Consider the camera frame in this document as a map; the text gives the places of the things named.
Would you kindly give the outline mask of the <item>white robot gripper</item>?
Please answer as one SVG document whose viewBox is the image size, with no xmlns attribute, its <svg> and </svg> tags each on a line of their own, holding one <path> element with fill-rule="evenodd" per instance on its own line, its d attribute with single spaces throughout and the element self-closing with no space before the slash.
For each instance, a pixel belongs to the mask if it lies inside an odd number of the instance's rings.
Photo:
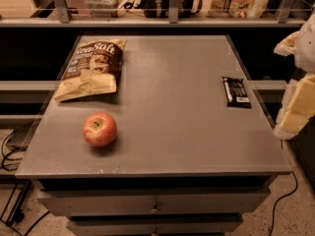
<svg viewBox="0 0 315 236">
<path fill-rule="evenodd" d="M 315 72 L 315 14 L 279 42 L 274 52 L 281 56 L 294 55 L 295 66 L 308 73 Z M 274 134 L 281 140 L 296 136 L 315 116 L 315 75 L 301 80 L 291 79 L 284 91 L 282 108 L 276 119 Z"/>
</svg>

